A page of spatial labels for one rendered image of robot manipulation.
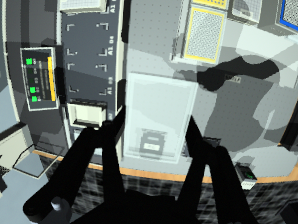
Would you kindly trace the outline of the white ready key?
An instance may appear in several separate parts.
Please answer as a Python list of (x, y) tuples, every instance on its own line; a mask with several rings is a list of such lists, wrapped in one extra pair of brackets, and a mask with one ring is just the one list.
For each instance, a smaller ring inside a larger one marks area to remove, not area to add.
[(236, 169), (242, 188), (251, 189), (253, 185), (257, 182), (257, 178), (255, 177), (251, 169), (246, 165), (247, 164), (244, 163), (234, 163), (234, 167)]

